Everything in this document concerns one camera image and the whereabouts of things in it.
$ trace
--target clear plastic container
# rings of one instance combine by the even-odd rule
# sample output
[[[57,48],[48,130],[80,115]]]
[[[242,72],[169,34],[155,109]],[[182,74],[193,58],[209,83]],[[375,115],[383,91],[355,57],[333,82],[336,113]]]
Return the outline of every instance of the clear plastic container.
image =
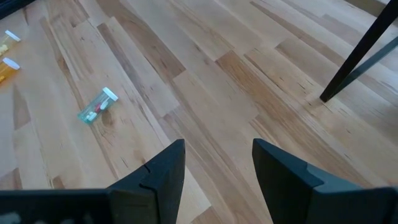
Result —
[[[0,40],[0,56],[15,46],[21,39],[11,31],[6,30],[6,34]]]
[[[109,88],[105,87],[102,89],[102,92],[78,114],[78,117],[86,124],[91,124],[104,110],[108,109],[117,100],[118,96]]]
[[[3,58],[0,62],[0,83],[2,83],[7,78],[13,76],[20,66],[9,58]]]

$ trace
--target white bottle cap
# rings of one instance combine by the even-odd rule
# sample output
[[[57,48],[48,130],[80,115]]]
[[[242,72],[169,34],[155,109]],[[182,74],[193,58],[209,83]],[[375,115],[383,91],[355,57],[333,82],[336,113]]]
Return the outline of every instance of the white bottle cap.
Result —
[[[21,38],[17,37],[17,35],[13,34],[11,31],[6,30],[6,34],[8,36],[10,36],[11,38],[13,38],[16,42],[20,42]]]
[[[6,65],[10,66],[11,68],[13,68],[13,69],[15,69],[15,70],[18,70],[18,69],[21,68],[17,63],[15,63],[15,61],[13,61],[13,60],[11,60],[11,59],[9,59],[9,58],[3,58],[2,61],[3,61]]]
[[[116,96],[108,87],[103,88],[102,91],[104,91],[104,93],[106,93],[107,96],[110,97],[113,101],[119,99],[119,97]]]

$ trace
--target black table leg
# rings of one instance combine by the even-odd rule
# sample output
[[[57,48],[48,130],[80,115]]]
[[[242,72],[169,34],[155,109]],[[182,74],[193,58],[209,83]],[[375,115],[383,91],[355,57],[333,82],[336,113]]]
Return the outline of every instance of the black table leg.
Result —
[[[386,29],[397,19],[398,17],[398,0],[390,0],[387,4],[386,8],[381,12],[380,16],[374,21],[373,25],[369,28],[369,30],[365,33],[363,38],[359,41],[358,45],[352,51],[352,53],[348,56],[347,60],[338,70],[336,75],[333,77],[331,82],[325,88],[320,98],[323,102],[327,102],[335,96],[339,91],[341,91],[344,87],[350,84],[355,78],[360,76],[360,74],[356,74],[355,76],[350,77],[351,71],[355,68],[355,66],[361,61],[361,59],[366,55],[366,53],[370,50],[370,48],[376,43],[376,41],[380,38],[380,36],[386,31]],[[385,56],[385,52],[378,52],[377,55],[380,57],[382,55]]]

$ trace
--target wooden floor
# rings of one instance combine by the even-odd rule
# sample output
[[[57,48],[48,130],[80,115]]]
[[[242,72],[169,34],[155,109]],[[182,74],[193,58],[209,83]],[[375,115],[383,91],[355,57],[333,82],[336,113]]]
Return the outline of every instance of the wooden floor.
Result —
[[[398,185],[398,51],[318,98],[374,20],[343,0],[37,0],[0,21],[23,39],[0,86],[0,188],[106,187],[178,138],[178,223],[272,223],[253,138]],[[119,101],[88,126],[104,86]]]

